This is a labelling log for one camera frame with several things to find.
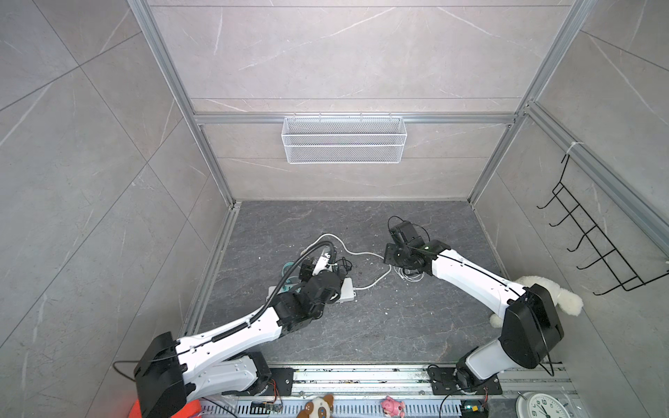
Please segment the white alarm clock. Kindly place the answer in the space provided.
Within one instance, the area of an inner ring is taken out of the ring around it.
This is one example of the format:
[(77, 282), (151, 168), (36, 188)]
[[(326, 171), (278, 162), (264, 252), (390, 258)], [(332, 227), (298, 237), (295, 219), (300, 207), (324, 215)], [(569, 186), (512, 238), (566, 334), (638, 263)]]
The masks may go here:
[(519, 395), (516, 402), (518, 418), (570, 418), (571, 414), (557, 398), (538, 392)]

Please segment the red plush toy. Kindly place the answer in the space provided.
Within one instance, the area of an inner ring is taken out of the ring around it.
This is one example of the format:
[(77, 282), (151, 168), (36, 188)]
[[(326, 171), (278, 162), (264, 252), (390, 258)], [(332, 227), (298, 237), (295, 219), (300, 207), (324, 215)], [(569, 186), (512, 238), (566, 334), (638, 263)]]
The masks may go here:
[[(189, 402), (186, 406), (176, 413), (172, 418), (195, 418), (202, 417), (202, 405), (199, 400)], [(128, 418), (141, 418), (139, 401), (134, 402)]]

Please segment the white plush dog toy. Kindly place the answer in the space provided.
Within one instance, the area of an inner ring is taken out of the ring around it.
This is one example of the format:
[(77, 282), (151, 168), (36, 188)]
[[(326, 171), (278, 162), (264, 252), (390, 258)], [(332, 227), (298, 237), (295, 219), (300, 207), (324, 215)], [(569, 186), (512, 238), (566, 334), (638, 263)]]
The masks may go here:
[[(557, 284), (557, 282), (553, 280), (549, 280), (541, 276), (531, 275), (531, 276), (520, 277), (519, 279), (515, 280), (514, 283), (520, 286), (519, 290), (516, 289), (517, 293), (520, 295), (524, 294), (523, 290), (524, 287), (531, 287), (532, 285), (540, 285), (541, 287), (548, 290), (548, 292), (552, 297), (553, 304), (556, 306), (556, 308), (561, 309), (565, 314), (571, 316), (579, 316), (582, 312), (584, 303), (581, 297), (567, 290), (566, 288), (561, 287), (559, 284)], [(514, 292), (505, 289), (505, 287), (500, 287), (493, 292), (495, 292), (496, 295), (501, 297), (500, 303), (506, 302), (509, 299), (515, 301), (519, 297)], [(490, 317), (490, 324), (494, 328), (501, 328), (503, 327), (503, 318), (500, 317), (497, 313), (493, 313)]]

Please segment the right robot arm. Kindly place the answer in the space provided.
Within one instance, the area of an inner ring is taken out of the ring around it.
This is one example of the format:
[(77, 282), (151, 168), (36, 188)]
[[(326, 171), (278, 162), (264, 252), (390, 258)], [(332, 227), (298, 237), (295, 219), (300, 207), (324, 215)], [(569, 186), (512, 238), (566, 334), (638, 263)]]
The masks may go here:
[(440, 240), (426, 241), (416, 225), (400, 219), (388, 225), (393, 240), (384, 262), (394, 268), (425, 273), (459, 288), (502, 321), (498, 339), (472, 349), (456, 364), (456, 388), (474, 393), (498, 373), (514, 367), (534, 369), (550, 360), (564, 329), (549, 290), (506, 280), (468, 261)]

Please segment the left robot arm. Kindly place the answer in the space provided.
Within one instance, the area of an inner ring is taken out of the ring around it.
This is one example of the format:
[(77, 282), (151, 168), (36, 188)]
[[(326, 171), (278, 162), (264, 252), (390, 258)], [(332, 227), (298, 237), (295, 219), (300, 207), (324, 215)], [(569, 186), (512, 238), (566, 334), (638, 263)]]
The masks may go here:
[(155, 337), (129, 377), (139, 415), (172, 417), (207, 396), (261, 393), (271, 371), (255, 347), (303, 329), (340, 299), (344, 276), (329, 266), (335, 257), (331, 241), (317, 242), (249, 315), (202, 334)]

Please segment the white multicolour power strip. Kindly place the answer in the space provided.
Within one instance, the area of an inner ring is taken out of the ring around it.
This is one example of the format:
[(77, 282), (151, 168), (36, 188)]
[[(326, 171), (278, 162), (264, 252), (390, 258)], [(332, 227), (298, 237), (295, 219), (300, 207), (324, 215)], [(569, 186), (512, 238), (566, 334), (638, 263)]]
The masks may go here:
[[(293, 288), (299, 287), (296, 283), (289, 283), (282, 287), (282, 293), (285, 293)], [(353, 301), (355, 299), (355, 290), (353, 286), (353, 280), (350, 277), (346, 277), (343, 280), (343, 286), (341, 287), (341, 292), (339, 299), (336, 303), (345, 303), (348, 301)]]

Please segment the brown white plush toy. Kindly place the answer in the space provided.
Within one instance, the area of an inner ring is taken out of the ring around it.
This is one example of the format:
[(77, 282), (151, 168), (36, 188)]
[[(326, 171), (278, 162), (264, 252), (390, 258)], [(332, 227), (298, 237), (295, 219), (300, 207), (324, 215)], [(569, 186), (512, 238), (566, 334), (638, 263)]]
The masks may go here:
[(297, 418), (331, 418), (334, 413), (334, 395), (327, 394), (308, 401)]

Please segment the black wall hook rack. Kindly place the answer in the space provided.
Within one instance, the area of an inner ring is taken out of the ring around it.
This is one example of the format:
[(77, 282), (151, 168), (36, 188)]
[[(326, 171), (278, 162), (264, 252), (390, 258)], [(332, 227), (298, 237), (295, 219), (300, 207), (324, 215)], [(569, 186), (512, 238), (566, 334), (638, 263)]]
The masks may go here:
[(576, 253), (584, 243), (587, 243), (595, 252), (588, 264), (576, 266), (578, 271), (584, 272), (598, 264), (603, 264), (613, 277), (614, 284), (611, 287), (599, 292), (592, 291), (592, 294), (601, 297), (620, 289), (629, 293), (667, 278), (668, 271), (665, 271), (665, 273), (661, 273), (651, 279), (643, 279), (609, 238), (604, 228), (595, 221), (594, 217), (589, 214), (574, 193), (566, 186), (564, 177), (566, 176), (566, 169), (570, 163), (570, 159), (569, 155), (564, 155), (560, 161), (562, 169), (559, 180), (552, 188), (551, 196), (547, 202), (543, 205), (538, 205), (537, 209), (543, 211), (553, 203), (557, 203), (557, 206), (563, 210), (564, 216), (559, 221), (550, 222), (549, 227), (556, 228), (562, 226), (568, 220), (576, 226), (579, 232), (579, 240), (574, 246), (566, 248), (568, 253)]

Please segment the pink plush toy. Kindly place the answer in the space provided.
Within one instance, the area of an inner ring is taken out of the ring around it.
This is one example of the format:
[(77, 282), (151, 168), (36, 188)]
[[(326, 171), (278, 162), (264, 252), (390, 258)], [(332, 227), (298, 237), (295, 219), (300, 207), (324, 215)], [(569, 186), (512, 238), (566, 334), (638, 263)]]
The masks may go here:
[(391, 396), (387, 396), (381, 402), (383, 415), (387, 418), (404, 418), (406, 416), (405, 402), (398, 401)]

